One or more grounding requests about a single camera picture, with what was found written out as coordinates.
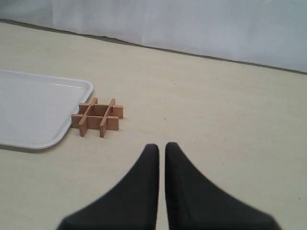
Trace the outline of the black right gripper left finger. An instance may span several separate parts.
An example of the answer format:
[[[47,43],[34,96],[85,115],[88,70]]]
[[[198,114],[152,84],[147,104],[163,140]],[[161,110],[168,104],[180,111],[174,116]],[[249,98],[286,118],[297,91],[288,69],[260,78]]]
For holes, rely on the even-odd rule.
[[[147,144],[128,173],[105,195],[65,217],[59,230],[154,230],[159,196],[159,149]]]

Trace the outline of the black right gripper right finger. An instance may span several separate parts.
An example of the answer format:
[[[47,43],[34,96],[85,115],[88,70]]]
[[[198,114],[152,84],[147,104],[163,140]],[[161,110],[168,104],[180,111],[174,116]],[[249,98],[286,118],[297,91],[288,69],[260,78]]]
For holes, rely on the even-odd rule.
[[[165,199],[171,230],[279,230],[269,214],[208,180],[175,142],[165,147]]]

